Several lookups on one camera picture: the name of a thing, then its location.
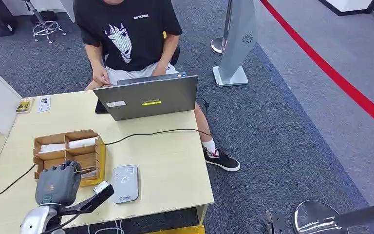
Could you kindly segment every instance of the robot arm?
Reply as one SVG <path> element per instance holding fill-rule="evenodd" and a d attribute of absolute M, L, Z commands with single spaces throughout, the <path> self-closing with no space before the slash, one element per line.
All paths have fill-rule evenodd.
<path fill-rule="evenodd" d="M 39 174 L 35 200 L 38 207 L 24 218 L 21 234 L 62 234 L 61 229 L 80 214 L 91 213 L 114 194 L 112 185 L 103 181 L 94 188 L 94 195 L 74 206 L 76 192 L 81 182 L 81 166 L 67 160 L 58 167 L 51 167 Z M 61 224 L 64 215 L 75 215 Z"/>

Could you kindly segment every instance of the gray carpet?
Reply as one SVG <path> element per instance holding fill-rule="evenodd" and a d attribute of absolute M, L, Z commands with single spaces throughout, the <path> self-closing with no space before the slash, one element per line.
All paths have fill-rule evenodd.
<path fill-rule="evenodd" d="M 199 75 L 198 97 L 210 103 L 216 144 L 242 164 L 236 173 L 208 165 L 215 204 L 207 211 L 206 233 L 262 233 L 258 219 L 269 208 L 285 213 L 292 233 L 292 211 L 307 199 L 342 213 L 368 206 L 261 47 L 255 46 L 243 63 L 248 85 L 215 86 L 211 67 L 220 57 L 210 52 L 209 41 L 222 32 L 226 1 L 176 0 L 174 7 L 184 30 L 176 68 Z M 33 43 L 27 23 L 16 35 L 0 39 L 0 74 L 22 96 L 78 91 L 90 81 L 77 27 L 65 14 L 59 16 L 69 34 L 52 45 Z M 124 220 L 123 227 L 133 234 L 196 223 L 194 211 L 185 210 Z M 92 233 L 105 226 L 113 225 L 92 225 Z M 86 228 L 68 233 L 86 233 Z M 374 225 L 350 233 L 374 233 Z"/>
<path fill-rule="evenodd" d="M 325 60 L 374 102 L 374 15 L 338 17 L 317 0 L 269 2 Z M 255 3 L 261 48 L 359 191 L 374 205 L 374 119 L 300 49 L 259 1 Z"/>

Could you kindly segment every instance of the white sock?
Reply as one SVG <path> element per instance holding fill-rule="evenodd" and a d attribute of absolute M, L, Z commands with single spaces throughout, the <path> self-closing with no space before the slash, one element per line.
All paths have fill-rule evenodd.
<path fill-rule="evenodd" d="M 213 139 L 211 139 L 208 142 L 201 142 L 201 143 L 203 144 L 204 148 L 207 150 L 207 156 L 211 158 L 215 158 L 219 155 L 219 151 L 217 150 Z"/>

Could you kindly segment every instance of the white device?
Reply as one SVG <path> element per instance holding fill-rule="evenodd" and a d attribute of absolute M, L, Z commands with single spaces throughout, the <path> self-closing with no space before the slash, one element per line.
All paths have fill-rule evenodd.
<path fill-rule="evenodd" d="M 116 167 L 112 171 L 112 201 L 123 203 L 138 198 L 138 168 L 136 165 Z"/>

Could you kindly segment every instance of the laptop lid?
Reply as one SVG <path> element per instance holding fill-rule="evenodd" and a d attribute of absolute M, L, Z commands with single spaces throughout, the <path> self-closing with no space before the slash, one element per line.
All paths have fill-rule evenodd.
<path fill-rule="evenodd" d="M 94 89 L 115 120 L 194 110 L 198 76 L 170 74 Z"/>

